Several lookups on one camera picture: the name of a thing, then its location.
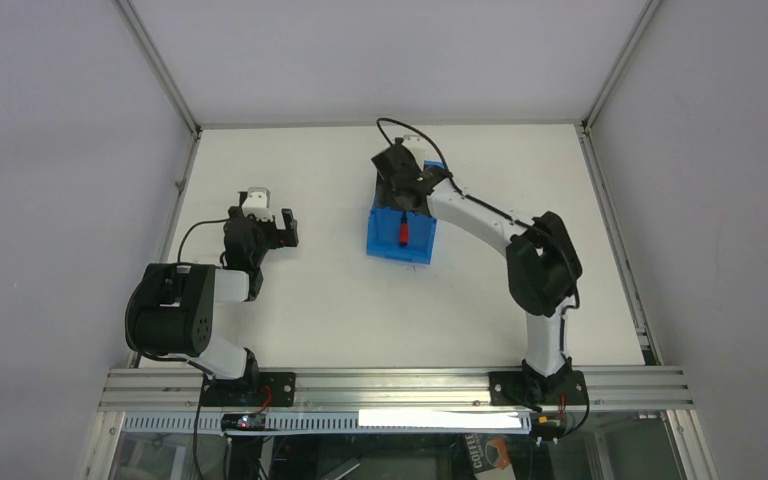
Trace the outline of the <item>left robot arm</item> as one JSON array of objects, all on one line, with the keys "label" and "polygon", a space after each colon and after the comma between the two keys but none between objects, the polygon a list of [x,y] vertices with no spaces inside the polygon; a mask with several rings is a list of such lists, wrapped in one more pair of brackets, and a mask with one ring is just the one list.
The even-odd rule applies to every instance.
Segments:
[{"label": "left robot arm", "polygon": [[178,252],[171,263],[146,267],[127,303],[125,339],[144,358],[185,363],[210,380],[260,393],[254,352],[215,332],[214,308],[257,299],[267,253],[298,246],[298,221],[289,208],[274,213],[270,191],[258,187],[240,192],[216,223],[223,233],[218,263],[187,262]]}]

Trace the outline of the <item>red handled screwdriver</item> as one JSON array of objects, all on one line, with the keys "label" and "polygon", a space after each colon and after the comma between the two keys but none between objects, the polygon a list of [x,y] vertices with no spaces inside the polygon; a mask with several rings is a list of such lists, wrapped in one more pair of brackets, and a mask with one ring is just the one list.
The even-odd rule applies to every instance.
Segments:
[{"label": "red handled screwdriver", "polygon": [[400,219],[398,244],[401,248],[405,248],[409,245],[409,242],[410,242],[409,220],[408,220],[407,213],[403,212]]}]

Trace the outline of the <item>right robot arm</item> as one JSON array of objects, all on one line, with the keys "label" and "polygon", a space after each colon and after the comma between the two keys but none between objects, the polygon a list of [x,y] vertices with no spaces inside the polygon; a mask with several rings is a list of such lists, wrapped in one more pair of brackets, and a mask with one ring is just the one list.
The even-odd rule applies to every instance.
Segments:
[{"label": "right robot arm", "polygon": [[509,293],[527,323],[523,395],[537,402],[554,394],[572,374],[567,317],[580,305],[583,273],[561,217],[547,211],[525,222],[457,188],[447,167],[420,166],[402,144],[388,146],[371,162],[386,206],[454,225],[504,258]]}]

